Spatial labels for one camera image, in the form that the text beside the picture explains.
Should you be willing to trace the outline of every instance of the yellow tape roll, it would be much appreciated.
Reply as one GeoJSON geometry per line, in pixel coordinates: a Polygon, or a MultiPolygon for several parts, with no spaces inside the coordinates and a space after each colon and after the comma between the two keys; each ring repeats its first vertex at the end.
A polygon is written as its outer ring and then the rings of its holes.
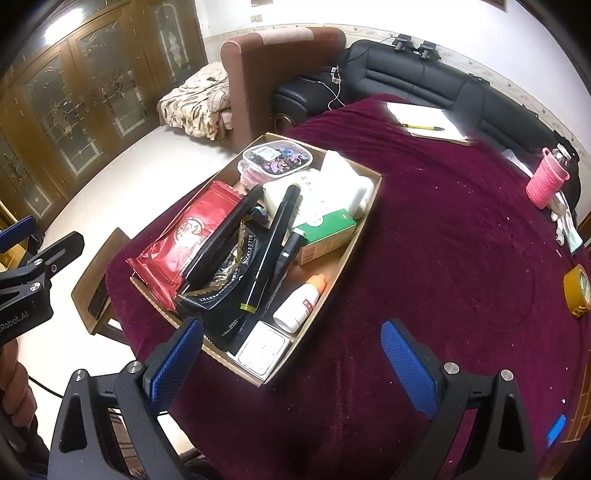
{"type": "Polygon", "coordinates": [[[591,286],[587,272],[578,264],[564,276],[564,296],[575,318],[591,310],[591,286]]]}

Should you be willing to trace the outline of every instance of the finger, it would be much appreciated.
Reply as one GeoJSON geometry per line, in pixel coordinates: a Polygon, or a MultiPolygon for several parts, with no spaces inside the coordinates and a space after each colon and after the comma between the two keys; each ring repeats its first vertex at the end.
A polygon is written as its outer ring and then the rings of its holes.
{"type": "Polygon", "coordinates": [[[11,340],[2,347],[0,354],[0,390],[6,390],[10,380],[14,376],[14,369],[17,366],[18,342],[11,340]]]}
{"type": "Polygon", "coordinates": [[[18,407],[17,412],[12,416],[12,424],[15,427],[30,427],[36,411],[37,401],[31,387],[27,387],[25,398],[18,407]]]}
{"type": "Polygon", "coordinates": [[[29,385],[29,376],[27,369],[19,362],[14,370],[14,376],[4,391],[2,406],[4,411],[12,415],[18,410],[22,399],[25,398],[27,387],[29,385]]]}

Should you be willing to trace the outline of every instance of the white bottle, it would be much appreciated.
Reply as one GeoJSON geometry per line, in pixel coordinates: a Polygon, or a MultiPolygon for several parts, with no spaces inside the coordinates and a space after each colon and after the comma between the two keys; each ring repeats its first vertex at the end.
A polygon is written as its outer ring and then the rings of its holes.
{"type": "Polygon", "coordinates": [[[309,317],[326,288],[326,276],[314,275],[294,291],[273,314],[273,319],[286,332],[296,333],[309,317]]]}

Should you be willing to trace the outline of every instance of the wall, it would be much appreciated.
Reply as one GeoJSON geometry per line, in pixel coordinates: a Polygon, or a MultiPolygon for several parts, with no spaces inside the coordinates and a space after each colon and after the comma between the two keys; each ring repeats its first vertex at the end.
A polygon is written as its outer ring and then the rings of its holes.
{"type": "MultiPolygon", "coordinates": [[[[500,73],[541,102],[591,152],[591,96],[552,35],[516,0],[506,11],[480,0],[196,0],[203,36],[265,25],[346,24],[391,30],[433,41],[500,73]],[[262,23],[250,16],[261,14],[262,23]]],[[[209,56],[217,55],[219,45],[209,56]]],[[[591,163],[582,166],[583,197],[591,210],[591,163]]]]}

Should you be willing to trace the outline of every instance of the pink container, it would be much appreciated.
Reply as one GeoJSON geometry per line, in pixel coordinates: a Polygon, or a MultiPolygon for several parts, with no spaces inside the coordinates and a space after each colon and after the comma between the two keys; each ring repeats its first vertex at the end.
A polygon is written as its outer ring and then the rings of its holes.
{"type": "Polygon", "coordinates": [[[531,203],[539,209],[545,208],[552,195],[556,194],[564,182],[569,179],[569,172],[558,163],[548,148],[544,148],[542,154],[544,158],[542,158],[540,166],[525,187],[525,192],[531,203]]]}

